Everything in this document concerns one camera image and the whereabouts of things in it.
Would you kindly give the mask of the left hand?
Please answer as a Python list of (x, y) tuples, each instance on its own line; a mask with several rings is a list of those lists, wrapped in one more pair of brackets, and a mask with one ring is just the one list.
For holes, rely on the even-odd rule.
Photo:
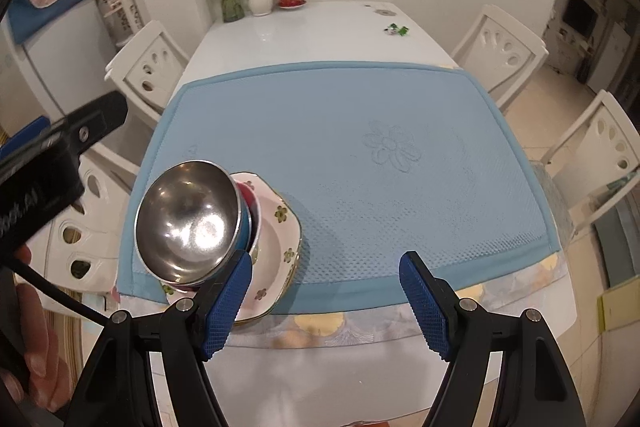
[(58, 336), (48, 324), (35, 288), (27, 283), (18, 283), (16, 295), (25, 346), (24, 358), (30, 373), (28, 392), (24, 392), (18, 379), (4, 369), (1, 379), (15, 403), (29, 397), (37, 407), (55, 413), (72, 396), (70, 370), (58, 354)]

